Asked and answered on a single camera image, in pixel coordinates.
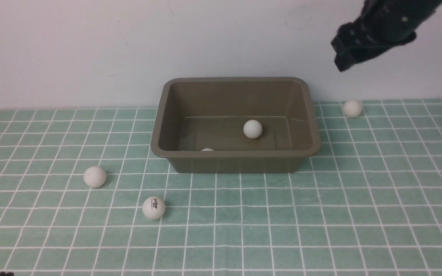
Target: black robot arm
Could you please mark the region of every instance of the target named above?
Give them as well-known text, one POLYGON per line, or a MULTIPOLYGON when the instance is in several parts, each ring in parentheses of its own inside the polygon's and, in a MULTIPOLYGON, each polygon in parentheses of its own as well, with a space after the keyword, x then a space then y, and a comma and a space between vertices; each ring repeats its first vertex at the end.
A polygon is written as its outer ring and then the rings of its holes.
POLYGON ((339 27, 332 40, 340 72, 416 38, 416 28, 442 0, 365 0, 361 15, 339 27))

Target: ping pong ball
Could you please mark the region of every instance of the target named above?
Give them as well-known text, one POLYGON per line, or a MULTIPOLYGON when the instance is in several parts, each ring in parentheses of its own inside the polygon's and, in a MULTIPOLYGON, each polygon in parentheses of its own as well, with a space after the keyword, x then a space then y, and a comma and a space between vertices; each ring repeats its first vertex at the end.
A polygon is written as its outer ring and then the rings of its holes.
POLYGON ((148 197, 144 203, 142 203, 142 213, 144 216, 151 220, 157 220, 165 213, 165 201, 158 196, 148 197))
POLYGON ((262 125, 257 120, 250 120, 243 126, 243 133, 250 139, 256 139, 262 134, 262 125))
POLYGON ((344 103, 342 111, 344 111, 344 115, 347 117, 356 118, 363 112, 363 105, 358 100, 350 100, 344 103))
POLYGON ((83 179, 84 183, 90 187, 100 187, 105 183, 107 173, 98 166, 89 167, 84 172, 83 179))

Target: plastic tub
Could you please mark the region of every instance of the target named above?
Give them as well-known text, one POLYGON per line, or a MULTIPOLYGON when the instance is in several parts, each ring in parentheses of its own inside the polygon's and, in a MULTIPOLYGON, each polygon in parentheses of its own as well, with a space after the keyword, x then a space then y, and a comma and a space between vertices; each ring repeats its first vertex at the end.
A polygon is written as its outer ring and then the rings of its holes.
POLYGON ((295 77, 171 80, 151 140, 178 173, 291 173, 320 147, 308 85, 295 77), (251 119, 263 127, 257 139, 243 133, 251 119))

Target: green tile mat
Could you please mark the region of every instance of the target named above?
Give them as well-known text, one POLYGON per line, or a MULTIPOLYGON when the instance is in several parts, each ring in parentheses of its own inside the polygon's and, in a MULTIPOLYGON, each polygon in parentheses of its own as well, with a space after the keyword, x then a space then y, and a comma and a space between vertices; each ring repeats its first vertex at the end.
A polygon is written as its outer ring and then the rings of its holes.
POLYGON ((364 104, 317 103, 319 154, 266 175, 175 173, 154 108, 0 111, 0 271, 442 276, 442 99, 364 104), (161 220, 137 208, 152 195, 161 220))

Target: ball with printed logo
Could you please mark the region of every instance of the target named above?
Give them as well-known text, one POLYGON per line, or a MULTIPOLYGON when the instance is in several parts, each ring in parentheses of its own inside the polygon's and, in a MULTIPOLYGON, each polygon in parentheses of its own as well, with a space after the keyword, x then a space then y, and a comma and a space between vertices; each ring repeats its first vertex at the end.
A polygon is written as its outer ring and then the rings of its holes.
POLYGON ((158 196, 148 197, 142 204, 142 213, 151 220, 157 220, 165 213, 165 201, 158 196))

